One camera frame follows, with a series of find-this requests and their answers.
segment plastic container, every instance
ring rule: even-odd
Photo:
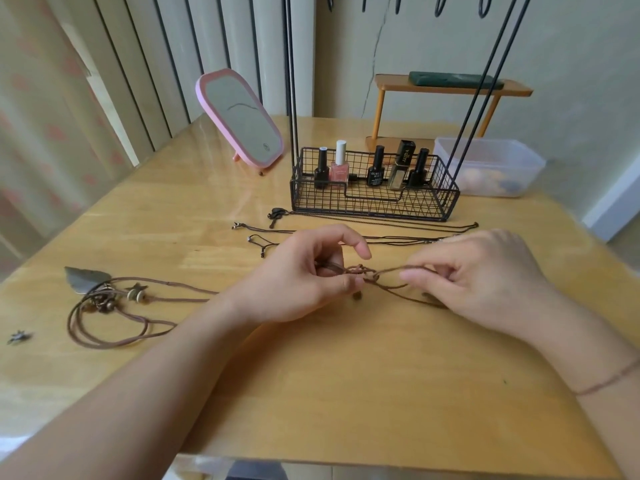
[[[449,167],[451,176],[460,161],[468,138],[461,138]],[[433,149],[446,164],[455,138],[436,138]],[[522,195],[545,167],[539,154],[514,139],[474,138],[462,163],[456,183],[460,193],[491,197]]]

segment curtain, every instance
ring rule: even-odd
[[[0,0],[0,280],[132,165],[46,0]]]

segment metal leaf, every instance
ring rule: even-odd
[[[109,273],[94,269],[78,269],[65,266],[65,273],[67,274],[67,282],[78,294],[89,293],[95,286],[111,279]]]

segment wire basket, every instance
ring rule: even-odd
[[[395,153],[385,153],[382,185],[367,185],[367,171],[373,165],[373,153],[345,154],[349,164],[348,182],[322,182],[316,185],[318,148],[304,147],[291,178],[291,206],[298,212],[344,214],[351,216],[393,217],[425,221],[446,221],[460,196],[446,165],[437,155],[429,155],[425,165],[426,181],[419,187],[406,183],[401,190],[388,188]],[[335,160],[335,150],[327,150],[327,161]]]

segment green case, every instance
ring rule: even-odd
[[[452,72],[409,72],[409,80],[414,86],[429,86],[432,88],[476,88],[482,79],[480,74],[455,74]],[[487,75],[482,85],[483,89],[491,87],[493,76]],[[496,89],[504,87],[504,82],[498,79]]]

